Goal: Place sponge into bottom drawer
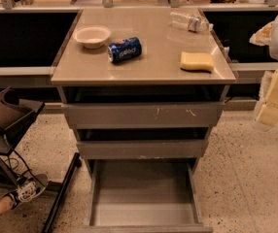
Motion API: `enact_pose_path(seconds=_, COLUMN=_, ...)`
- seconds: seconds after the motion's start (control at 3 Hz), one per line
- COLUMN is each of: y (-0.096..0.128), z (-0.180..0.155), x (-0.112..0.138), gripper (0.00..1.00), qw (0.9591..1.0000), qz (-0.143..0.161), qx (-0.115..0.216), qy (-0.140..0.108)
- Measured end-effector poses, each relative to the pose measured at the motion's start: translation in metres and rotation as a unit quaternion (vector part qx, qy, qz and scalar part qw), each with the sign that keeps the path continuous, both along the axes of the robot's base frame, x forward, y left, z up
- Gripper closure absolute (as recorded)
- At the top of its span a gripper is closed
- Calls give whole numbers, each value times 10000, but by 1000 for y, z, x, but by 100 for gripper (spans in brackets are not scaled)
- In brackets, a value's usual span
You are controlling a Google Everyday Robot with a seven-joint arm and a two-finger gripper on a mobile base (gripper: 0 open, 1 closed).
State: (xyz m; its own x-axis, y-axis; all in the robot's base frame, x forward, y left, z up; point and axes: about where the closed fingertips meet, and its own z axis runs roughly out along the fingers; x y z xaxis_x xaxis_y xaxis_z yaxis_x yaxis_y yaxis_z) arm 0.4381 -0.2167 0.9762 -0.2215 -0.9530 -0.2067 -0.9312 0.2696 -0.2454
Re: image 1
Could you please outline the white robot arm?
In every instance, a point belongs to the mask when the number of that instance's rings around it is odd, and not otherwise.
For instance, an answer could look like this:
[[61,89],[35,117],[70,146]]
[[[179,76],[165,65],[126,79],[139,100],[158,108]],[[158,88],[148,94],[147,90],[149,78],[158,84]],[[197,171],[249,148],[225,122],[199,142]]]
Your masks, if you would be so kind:
[[[278,60],[278,16],[253,34],[250,43],[269,46],[269,55]],[[278,123],[278,69],[265,71],[261,79],[259,101],[254,108],[254,127],[268,131]]]

